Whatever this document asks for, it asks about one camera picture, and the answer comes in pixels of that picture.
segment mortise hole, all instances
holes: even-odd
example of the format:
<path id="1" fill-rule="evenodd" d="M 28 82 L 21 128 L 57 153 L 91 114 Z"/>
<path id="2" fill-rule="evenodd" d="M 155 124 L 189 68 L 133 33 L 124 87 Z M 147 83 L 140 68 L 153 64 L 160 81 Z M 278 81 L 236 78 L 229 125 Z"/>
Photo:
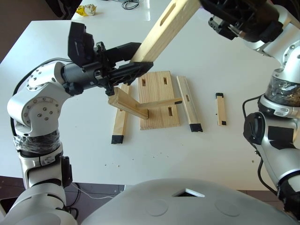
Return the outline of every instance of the mortise hole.
<path id="1" fill-rule="evenodd" d="M 168 110 L 169 110 L 169 116 L 173 116 L 173 110 L 171 106 L 168 107 Z"/>
<path id="2" fill-rule="evenodd" d="M 173 9 L 175 8 L 176 3 L 172 4 L 170 9 L 168 10 L 168 12 L 165 14 L 165 16 L 163 17 L 163 19 L 160 21 L 160 26 L 162 26 L 165 22 L 165 20 L 168 18 L 168 16 L 171 14 L 171 12 L 173 11 Z"/>

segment small wooden piece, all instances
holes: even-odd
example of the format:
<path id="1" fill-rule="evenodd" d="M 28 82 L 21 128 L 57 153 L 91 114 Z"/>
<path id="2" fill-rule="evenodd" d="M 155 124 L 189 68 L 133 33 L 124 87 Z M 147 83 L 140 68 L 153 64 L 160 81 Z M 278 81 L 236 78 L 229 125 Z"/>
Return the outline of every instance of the small wooden piece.
<path id="1" fill-rule="evenodd" d="M 217 99 L 217 124 L 219 126 L 226 126 L 227 119 L 225 113 L 224 94 L 216 93 L 216 99 Z"/>
<path id="2" fill-rule="evenodd" d="M 122 84 L 121 90 L 126 94 L 130 95 L 131 86 L 127 84 Z M 117 109 L 116 119 L 114 122 L 113 133 L 112 133 L 112 144 L 122 144 L 124 139 L 124 134 L 126 130 L 128 113 L 124 110 Z"/>
<path id="3" fill-rule="evenodd" d="M 199 0 L 172 0 L 131 62 L 153 62 L 200 6 Z"/>
<path id="4" fill-rule="evenodd" d="M 161 100 L 156 102 L 147 102 L 147 103 L 140 103 L 136 105 L 139 109 L 151 109 L 151 108 L 157 108 L 162 107 L 166 105 L 177 105 L 182 103 L 182 98 L 174 98 L 174 99 L 168 99 L 168 100 Z"/>
<path id="5" fill-rule="evenodd" d="M 108 104 L 131 113 L 135 116 L 138 116 L 142 119 L 148 119 L 148 110 L 138 109 L 136 107 L 136 105 L 139 104 L 138 101 L 126 94 L 118 87 L 113 88 L 113 90 L 114 95 L 108 97 Z"/>
<path id="6" fill-rule="evenodd" d="M 193 103 L 192 95 L 188 87 L 185 76 L 177 76 L 177 83 L 183 101 L 184 111 L 192 132 L 203 132 L 200 120 L 198 119 L 196 108 Z"/>
<path id="7" fill-rule="evenodd" d="M 146 73 L 138 78 L 139 102 L 148 103 L 174 98 L 170 71 Z M 176 105 L 148 110 L 149 119 L 140 119 L 141 130 L 179 126 Z"/>

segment wooden stick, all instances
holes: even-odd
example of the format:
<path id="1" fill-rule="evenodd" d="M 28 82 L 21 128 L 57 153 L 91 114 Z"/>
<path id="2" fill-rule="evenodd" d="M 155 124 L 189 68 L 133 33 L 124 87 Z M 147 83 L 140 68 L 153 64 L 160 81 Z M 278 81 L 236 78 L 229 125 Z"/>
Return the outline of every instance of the wooden stick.
<path id="1" fill-rule="evenodd" d="M 130 62 L 153 62 L 200 6 L 199 0 L 172 0 Z"/>
<path id="2" fill-rule="evenodd" d="M 192 132 L 203 132 L 200 120 L 197 117 L 196 108 L 193 103 L 192 95 L 188 87 L 185 76 L 177 76 L 177 83 L 183 101 L 184 110 Z"/>
<path id="3" fill-rule="evenodd" d="M 226 113 L 225 113 L 225 102 L 224 102 L 224 94 L 216 93 L 217 99 L 217 124 L 219 126 L 226 126 Z"/>
<path id="4" fill-rule="evenodd" d="M 131 86 L 122 84 L 121 90 L 126 94 L 130 95 Z M 124 134 L 126 130 L 128 113 L 124 110 L 117 109 L 116 119 L 114 122 L 113 133 L 112 133 L 112 144 L 122 144 L 124 139 Z"/>
<path id="5" fill-rule="evenodd" d="M 177 105 L 182 103 L 182 98 L 174 98 L 174 99 L 168 99 L 168 100 L 161 100 L 156 102 L 147 102 L 147 103 L 140 103 L 137 104 L 136 107 L 139 109 L 151 109 L 151 108 L 157 108 L 167 105 Z"/>
<path id="6" fill-rule="evenodd" d="M 148 119 L 148 110 L 138 109 L 136 107 L 136 105 L 139 104 L 138 101 L 136 101 L 130 95 L 126 94 L 118 87 L 113 88 L 113 90 L 114 95 L 108 97 L 108 104 L 131 113 L 135 116 L 138 116 L 142 119 Z"/>

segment clear plastic wrap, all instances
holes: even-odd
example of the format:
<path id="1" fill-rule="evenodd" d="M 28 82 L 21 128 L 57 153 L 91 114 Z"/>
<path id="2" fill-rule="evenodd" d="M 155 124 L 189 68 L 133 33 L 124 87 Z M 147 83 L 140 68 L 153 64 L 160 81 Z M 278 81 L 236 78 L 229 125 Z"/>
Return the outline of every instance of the clear plastic wrap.
<path id="1" fill-rule="evenodd" d="M 300 84 L 272 77 L 265 96 L 280 105 L 300 107 Z"/>
<path id="2" fill-rule="evenodd" d="M 60 146 L 60 134 L 56 130 L 51 134 L 39 137 L 15 136 L 14 143 L 17 150 L 44 155 Z"/>

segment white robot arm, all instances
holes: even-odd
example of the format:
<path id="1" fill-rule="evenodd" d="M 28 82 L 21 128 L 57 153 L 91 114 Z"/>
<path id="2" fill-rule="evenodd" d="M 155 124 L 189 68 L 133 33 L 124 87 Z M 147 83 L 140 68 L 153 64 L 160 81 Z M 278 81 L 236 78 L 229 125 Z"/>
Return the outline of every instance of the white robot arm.
<path id="1" fill-rule="evenodd" d="M 300 203 L 300 150 L 293 146 L 293 141 L 299 130 L 300 116 L 300 23 L 283 7 L 272 7 L 264 0 L 241 1 L 250 6 L 255 19 L 259 13 L 270 10 L 270 15 L 265 16 L 266 20 L 263 18 L 261 24 L 255 20 L 235 21 L 229 11 L 226 11 L 226 4 L 230 2 L 235 4 L 235 1 L 228 0 L 218 4 L 216 8 L 215 1 L 201 1 L 206 10 L 216 15 L 209 24 L 227 38 L 244 38 L 248 47 L 274 57 L 282 64 L 282 68 L 274 71 L 266 94 L 260 97 L 260 111 L 247 116 L 244 136 L 262 157 L 285 209 L 299 220 L 300 206 L 297 204 Z M 14 141 L 27 190 L 16 200 L 2 224 L 76 224 L 67 212 L 63 191 L 63 187 L 72 182 L 72 171 L 68 157 L 62 155 L 62 144 L 59 141 L 58 118 L 62 104 L 73 95 L 82 94 L 85 89 L 96 86 L 104 87 L 107 95 L 113 95 L 115 85 L 130 84 L 136 77 L 147 72 L 153 65 L 151 62 L 135 62 L 114 68 L 115 62 L 130 60 L 138 46 L 138 43 L 129 43 L 106 50 L 103 43 L 98 43 L 94 49 L 92 36 L 85 32 L 84 25 L 72 23 L 68 55 L 73 63 L 65 65 L 55 62 L 38 67 L 29 74 L 25 87 L 7 105 L 10 116 L 16 121 L 15 125 L 12 124 L 15 128 Z M 214 188 L 213 184 L 204 181 L 161 180 L 138 185 L 136 188 L 146 188 L 148 193 L 137 198 L 134 196 L 134 189 L 113 199 L 104 207 L 104 213 L 99 214 L 103 216 L 102 221 L 174 224 L 171 219 L 171 215 L 174 215 L 183 218 L 188 216 L 190 219 L 185 224 L 197 224 L 206 215 L 202 222 L 217 224 L 225 215 L 224 221 L 228 223 L 246 224 L 245 219 L 255 215 L 255 209 L 260 208 L 264 215 L 255 217 L 258 223 L 274 221 L 273 224 L 297 224 L 296 220 L 279 211 L 271 210 L 260 202 L 254 203 L 250 197 L 223 187 Z M 195 205 L 191 198 L 179 201 L 180 198 L 174 198 L 177 196 L 205 198 L 206 207 L 200 207 L 203 202 Z M 148 206 L 145 201 L 150 198 L 164 200 L 154 201 Z M 147 209 L 140 211 L 144 203 Z M 123 219 L 118 217 L 118 220 L 114 220 L 115 216 L 109 216 L 109 205 L 124 206 L 120 214 Z M 189 207 L 199 210 L 184 210 Z M 165 216 L 167 211 L 172 213 L 162 220 L 158 219 L 159 216 Z M 96 220 L 89 219 L 88 222 L 93 224 Z"/>

